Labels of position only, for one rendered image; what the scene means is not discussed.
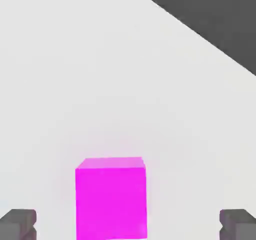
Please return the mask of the small magenta cube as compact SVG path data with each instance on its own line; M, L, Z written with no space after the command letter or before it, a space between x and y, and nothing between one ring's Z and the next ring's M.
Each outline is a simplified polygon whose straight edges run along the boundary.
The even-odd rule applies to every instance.
M86 158L75 169L76 240L148 237L141 157Z

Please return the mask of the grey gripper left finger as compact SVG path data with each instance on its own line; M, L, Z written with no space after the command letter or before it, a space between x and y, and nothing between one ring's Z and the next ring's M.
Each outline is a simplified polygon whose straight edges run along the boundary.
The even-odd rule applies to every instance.
M0 218L0 240L37 240L34 209L11 209Z

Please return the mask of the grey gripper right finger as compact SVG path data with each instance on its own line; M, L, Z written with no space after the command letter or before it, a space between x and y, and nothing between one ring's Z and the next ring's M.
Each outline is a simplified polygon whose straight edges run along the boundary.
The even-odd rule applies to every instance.
M222 209L219 240L256 240L256 218L245 209Z

